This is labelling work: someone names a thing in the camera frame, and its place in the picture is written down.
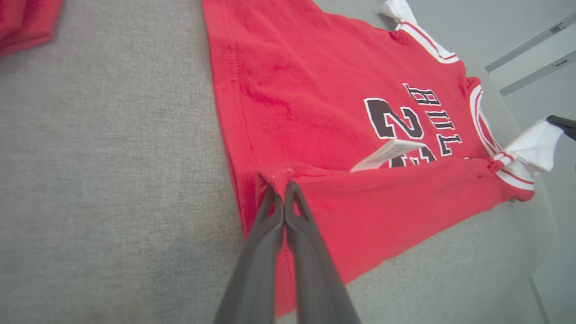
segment white trim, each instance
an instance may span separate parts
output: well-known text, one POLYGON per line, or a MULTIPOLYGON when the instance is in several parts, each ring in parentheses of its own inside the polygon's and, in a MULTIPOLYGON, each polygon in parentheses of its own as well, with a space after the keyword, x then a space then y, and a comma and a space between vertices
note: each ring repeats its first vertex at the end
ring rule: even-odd
POLYGON ((509 175, 505 172, 498 171, 498 172, 496 172, 496 175, 498 175, 498 177, 500 179, 502 179, 504 182, 506 182, 507 184, 509 184, 513 187, 524 189, 524 190, 532 190, 532 191, 534 190, 533 184, 522 182, 522 181, 512 177, 511 175, 509 175))
MULTIPOLYGON (((484 131, 482 129, 482 123, 480 122, 480 119, 482 118, 482 112, 481 112, 482 108, 480 106, 480 102, 482 101, 483 95, 484 95, 484 91, 480 91, 480 94, 478 95, 478 99, 476 100, 476 116, 475 116, 476 119, 474 120, 474 122, 478 124, 478 129, 480 130, 480 137, 492 150, 492 154, 490 154, 490 155, 494 155, 494 154, 496 154, 496 152, 499 152, 500 149, 496 145, 492 144, 488 140, 488 138, 486 138, 486 134, 484 134, 484 131)), ((490 132, 490 127, 488 126, 488 124, 486 124, 486 129, 488 130, 490 137, 492 137, 492 134, 490 132)))
POLYGON ((496 154, 497 150, 494 150, 484 137, 482 133, 482 128, 480 127, 480 124, 478 123, 477 119, 478 107, 476 106, 476 102, 480 104, 481 99, 482 99, 482 86, 478 85, 476 88, 474 88, 474 90, 472 90, 472 93, 470 94, 470 100, 469 100, 470 113, 472 114, 472 122, 474 124, 474 127, 476 128, 476 132, 478 134, 478 138, 480 138, 480 142, 482 142, 482 145, 484 145, 486 152, 488 152, 490 156, 493 156, 496 154))
POLYGON ((486 120, 486 116, 484 116, 484 112, 482 111, 482 95, 484 94, 484 91, 480 92, 480 98, 478 99, 478 107, 476 108, 476 113, 478 114, 479 118, 482 119, 482 121, 484 122, 484 124, 486 125, 486 130, 488 130, 488 134, 490 135, 490 137, 492 138, 494 144, 492 144, 487 138, 486 135, 482 132, 482 136, 484 137, 484 139, 486 140, 486 142, 490 145, 490 147, 493 148, 494 152, 500 152, 502 151, 502 146, 500 146, 500 144, 498 143, 498 141, 496 140, 496 138, 494 137, 494 135, 492 135, 492 130, 490 129, 490 123, 488 123, 488 120, 486 120))
POLYGON ((510 158, 510 156, 504 155, 504 153, 498 153, 498 154, 496 154, 496 155, 493 157, 493 159, 494 159, 495 161, 500 161, 500 162, 502 162, 504 165, 508 165, 508 164, 512 163, 512 161, 514 161, 514 160, 512 160, 512 159, 510 158))
POLYGON ((405 31, 410 34, 414 40, 420 43, 420 45, 422 45, 422 47, 424 47, 424 49, 440 63, 450 64, 460 60, 455 53, 449 52, 443 48, 430 35, 428 35, 426 31, 413 22, 401 20, 395 30, 405 31))

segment white wall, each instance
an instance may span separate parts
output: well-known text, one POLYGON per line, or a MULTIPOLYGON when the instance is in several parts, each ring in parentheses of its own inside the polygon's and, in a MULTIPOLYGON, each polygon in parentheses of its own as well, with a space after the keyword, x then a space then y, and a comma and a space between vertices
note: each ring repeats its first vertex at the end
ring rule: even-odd
POLYGON ((568 26, 512 61, 492 71, 490 78, 501 90, 573 51, 576 51, 576 24, 568 26))
POLYGON ((576 0, 408 0, 418 24, 448 50, 487 66, 576 12, 576 0))
MULTIPOLYGON (((576 119, 576 63, 505 98, 521 129, 547 115, 576 119)), ((554 170, 543 174, 558 227, 558 245, 534 274, 551 324, 576 323, 576 141, 560 138, 554 170)))

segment red jersey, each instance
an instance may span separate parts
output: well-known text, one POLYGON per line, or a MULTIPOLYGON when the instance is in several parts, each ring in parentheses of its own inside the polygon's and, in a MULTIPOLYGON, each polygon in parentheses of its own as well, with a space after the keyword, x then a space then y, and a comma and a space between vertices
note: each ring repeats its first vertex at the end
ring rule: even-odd
POLYGON ((0 56, 50 41, 61 4, 62 0, 0 1, 0 56))
MULTIPOLYGON (((203 0, 214 92, 244 235, 268 185, 297 182, 345 283, 511 198, 478 78, 420 27, 395 31, 312 0, 203 0), (423 143, 350 172, 390 139, 423 143)), ((278 258, 277 314, 295 307, 293 258, 278 258)))

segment gray table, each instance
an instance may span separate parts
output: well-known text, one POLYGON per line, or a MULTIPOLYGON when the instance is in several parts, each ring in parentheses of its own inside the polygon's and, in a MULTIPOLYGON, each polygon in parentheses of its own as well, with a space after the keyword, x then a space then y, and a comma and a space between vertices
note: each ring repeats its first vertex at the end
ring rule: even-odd
MULTIPOLYGON (((380 0, 317 2, 384 26, 380 0)), ((442 3, 411 5, 442 42, 442 3)), ((243 240, 207 44, 200 0, 65 1, 52 43, 0 58, 0 322, 212 319, 243 240)), ((498 91, 465 44, 447 47, 482 78, 508 143, 498 91)), ((555 240, 536 191, 352 282, 362 320, 480 321, 555 240)))

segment red cloth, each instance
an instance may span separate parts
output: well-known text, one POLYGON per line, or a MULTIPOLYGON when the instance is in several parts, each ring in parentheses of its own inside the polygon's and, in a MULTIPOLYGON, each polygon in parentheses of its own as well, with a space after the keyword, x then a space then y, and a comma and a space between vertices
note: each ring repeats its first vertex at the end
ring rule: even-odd
POLYGON ((62 0, 1 0, 0 55, 52 39, 62 0))
MULTIPOLYGON (((296 181, 348 283, 468 217, 532 197, 529 179, 510 185, 490 157, 500 147, 480 110, 479 80, 418 26, 385 31, 324 13, 312 0, 203 0, 203 7, 244 235, 266 186, 283 194, 296 181), (395 137, 429 152, 350 172, 395 137)), ((286 246, 277 265, 283 315, 295 307, 286 246)))

